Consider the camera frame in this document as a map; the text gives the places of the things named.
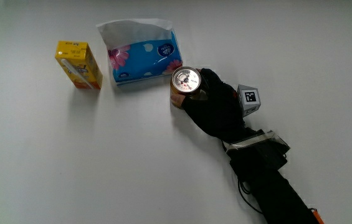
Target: tin can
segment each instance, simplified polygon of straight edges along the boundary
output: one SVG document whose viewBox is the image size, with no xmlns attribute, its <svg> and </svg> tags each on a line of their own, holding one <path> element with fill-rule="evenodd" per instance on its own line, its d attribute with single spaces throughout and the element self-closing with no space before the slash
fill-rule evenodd
<svg viewBox="0 0 352 224">
<path fill-rule="evenodd" d="M 179 67 L 171 76 L 171 94 L 181 94 L 192 99 L 199 98 L 201 91 L 201 75 L 191 67 Z"/>
</svg>

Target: white table surface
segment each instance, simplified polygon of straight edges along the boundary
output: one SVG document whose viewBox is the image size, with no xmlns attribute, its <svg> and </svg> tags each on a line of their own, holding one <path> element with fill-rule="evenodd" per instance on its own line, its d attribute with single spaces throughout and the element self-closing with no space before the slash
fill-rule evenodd
<svg viewBox="0 0 352 224">
<path fill-rule="evenodd" d="M 352 2 L 27 0 L 0 0 L 0 223 L 265 223 L 169 77 L 113 84 L 95 25 L 151 17 L 173 21 L 185 65 L 259 89 L 246 121 L 289 143 L 281 173 L 352 223 Z M 58 40 L 90 44 L 100 91 L 73 86 Z"/>
</svg>

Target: black cable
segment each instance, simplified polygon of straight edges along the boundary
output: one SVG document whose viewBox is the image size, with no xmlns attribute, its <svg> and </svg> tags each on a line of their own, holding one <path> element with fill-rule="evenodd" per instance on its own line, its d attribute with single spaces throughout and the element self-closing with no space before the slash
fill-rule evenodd
<svg viewBox="0 0 352 224">
<path fill-rule="evenodd" d="M 244 183 L 240 183 L 242 185 L 242 191 L 245 193 L 245 194 L 250 194 L 250 191 L 248 191 L 246 188 L 245 188 L 245 185 Z"/>
<path fill-rule="evenodd" d="M 245 197 L 243 196 L 241 190 L 240 190 L 240 182 L 238 180 L 238 191 L 239 191 L 239 194 L 240 196 L 242 197 L 242 199 L 244 199 L 244 201 L 246 202 L 246 204 L 248 204 L 251 208 L 253 208 L 256 212 L 259 212 L 260 214 L 263 214 L 263 212 L 257 210 L 255 207 L 253 207 L 248 201 L 246 201 Z"/>
</svg>

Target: juice box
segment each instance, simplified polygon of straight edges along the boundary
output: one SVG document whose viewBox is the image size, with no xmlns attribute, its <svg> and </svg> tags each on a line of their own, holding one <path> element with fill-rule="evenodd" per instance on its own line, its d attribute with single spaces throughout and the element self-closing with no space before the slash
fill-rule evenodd
<svg viewBox="0 0 352 224">
<path fill-rule="evenodd" d="M 55 58 L 76 88 L 101 89 L 102 73 L 86 42 L 59 41 Z"/>
</svg>

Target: black glove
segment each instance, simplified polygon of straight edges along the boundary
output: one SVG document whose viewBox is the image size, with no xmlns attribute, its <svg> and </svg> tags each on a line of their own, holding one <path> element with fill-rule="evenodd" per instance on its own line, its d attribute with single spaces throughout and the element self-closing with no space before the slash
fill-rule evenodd
<svg viewBox="0 0 352 224">
<path fill-rule="evenodd" d="M 245 138 L 246 130 L 237 92 L 225 84 L 210 69 L 200 72 L 201 89 L 207 100 L 193 100 L 183 95 L 173 95 L 174 104 L 181 106 L 193 121 L 208 135 L 225 142 L 234 142 Z"/>
</svg>

